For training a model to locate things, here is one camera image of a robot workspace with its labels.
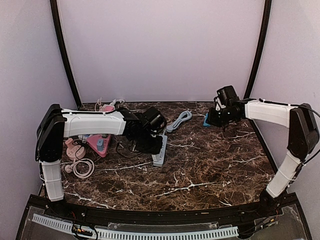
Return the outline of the pink triangular power strip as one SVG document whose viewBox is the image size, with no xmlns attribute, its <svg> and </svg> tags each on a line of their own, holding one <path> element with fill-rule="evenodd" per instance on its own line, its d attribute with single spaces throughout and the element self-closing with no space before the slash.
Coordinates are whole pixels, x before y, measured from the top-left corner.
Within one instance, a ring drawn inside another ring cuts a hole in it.
<svg viewBox="0 0 320 240">
<path fill-rule="evenodd" d="M 93 134 L 87 138 L 88 145 L 102 158 L 106 157 L 111 135 Z"/>
</svg>

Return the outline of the small blue charger plug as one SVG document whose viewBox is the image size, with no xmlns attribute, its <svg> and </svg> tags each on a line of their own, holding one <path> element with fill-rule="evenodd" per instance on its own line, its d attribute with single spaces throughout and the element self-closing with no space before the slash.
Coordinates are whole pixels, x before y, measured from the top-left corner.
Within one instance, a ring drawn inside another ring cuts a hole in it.
<svg viewBox="0 0 320 240">
<path fill-rule="evenodd" d="M 104 150 L 104 140 L 98 139 L 96 142 L 96 148 L 98 152 L 102 152 Z"/>
</svg>

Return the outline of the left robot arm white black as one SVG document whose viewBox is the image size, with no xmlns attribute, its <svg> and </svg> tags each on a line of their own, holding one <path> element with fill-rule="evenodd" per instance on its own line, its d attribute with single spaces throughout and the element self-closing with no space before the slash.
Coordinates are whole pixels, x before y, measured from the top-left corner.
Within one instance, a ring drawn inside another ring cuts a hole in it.
<svg viewBox="0 0 320 240">
<path fill-rule="evenodd" d="M 63 201 L 60 167 L 65 138 L 87 134 L 124 136 L 135 143 L 139 153 L 151 154 L 154 164 L 161 166 L 167 144 L 161 132 L 166 125 L 166 119 L 155 107 L 145 112 L 124 107 L 103 112 L 62 109 L 59 104 L 52 104 L 36 131 L 35 147 L 35 160 L 41 166 L 51 210 L 60 218 L 71 213 L 70 206 Z"/>
</svg>

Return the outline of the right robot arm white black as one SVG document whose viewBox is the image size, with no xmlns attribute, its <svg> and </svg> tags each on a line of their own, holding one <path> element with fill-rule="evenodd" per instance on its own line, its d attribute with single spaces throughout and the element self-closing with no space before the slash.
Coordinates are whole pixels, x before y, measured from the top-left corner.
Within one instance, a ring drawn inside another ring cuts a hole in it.
<svg viewBox="0 0 320 240">
<path fill-rule="evenodd" d="M 258 216 L 271 215 L 281 204 L 286 189 L 311 160 L 309 155 L 320 141 L 315 119 L 317 112 L 307 103 L 286 104 L 250 98 L 239 100 L 237 97 L 222 103 L 224 107 L 218 105 L 209 109 L 206 119 L 209 125 L 226 128 L 229 123 L 248 119 L 281 125 L 289 130 L 285 158 L 255 205 Z"/>
</svg>

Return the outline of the blue grey power strip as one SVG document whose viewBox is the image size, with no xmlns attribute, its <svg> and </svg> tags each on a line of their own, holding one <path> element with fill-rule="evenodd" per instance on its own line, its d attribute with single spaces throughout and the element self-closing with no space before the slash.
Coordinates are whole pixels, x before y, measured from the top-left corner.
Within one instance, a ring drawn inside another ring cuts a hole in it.
<svg viewBox="0 0 320 240">
<path fill-rule="evenodd" d="M 189 110 L 183 111 L 179 117 L 170 125 L 167 125 L 161 135 L 162 140 L 162 146 L 160 149 L 160 152 L 158 154 L 152 155 L 153 160 L 153 166 L 154 167 L 162 167 L 165 160 L 165 153 L 166 153 L 166 146 L 168 137 L 166 136 L 166 133 L 171 133 L 174 130 L 176 130 L 183 122 L 186 122 L 192 118 L 192 113 Z"/>
</svg>

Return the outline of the blue square plug adapter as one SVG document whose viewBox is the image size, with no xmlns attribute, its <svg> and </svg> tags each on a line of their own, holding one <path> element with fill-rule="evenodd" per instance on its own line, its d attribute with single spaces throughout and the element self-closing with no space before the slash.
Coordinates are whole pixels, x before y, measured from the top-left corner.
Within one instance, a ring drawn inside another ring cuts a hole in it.
<svg viewBox="0 0 320 240">
<path fill-rule="evenodd" d="M 206 128 L 211 126 L 209 123 L 207 123 L 207 119 L 208 119 L 208 113 L 205 114 L 204 121 L 203 121 L 203 126 Z"/>
</svg>

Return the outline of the pink round power socket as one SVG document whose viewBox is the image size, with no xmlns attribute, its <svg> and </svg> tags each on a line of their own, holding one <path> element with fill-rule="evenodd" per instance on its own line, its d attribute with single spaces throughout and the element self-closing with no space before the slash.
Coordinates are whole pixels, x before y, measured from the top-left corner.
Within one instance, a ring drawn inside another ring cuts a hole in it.
<svg viewBox="0 0 320 240">
<path fill-rule="evenodd" d="M 73 148 L 67 148 L 66 155 L 72 161 L 81 160 L 86 155 L 86 149 L 84 146 L 76 145 Z"/>
</svg>

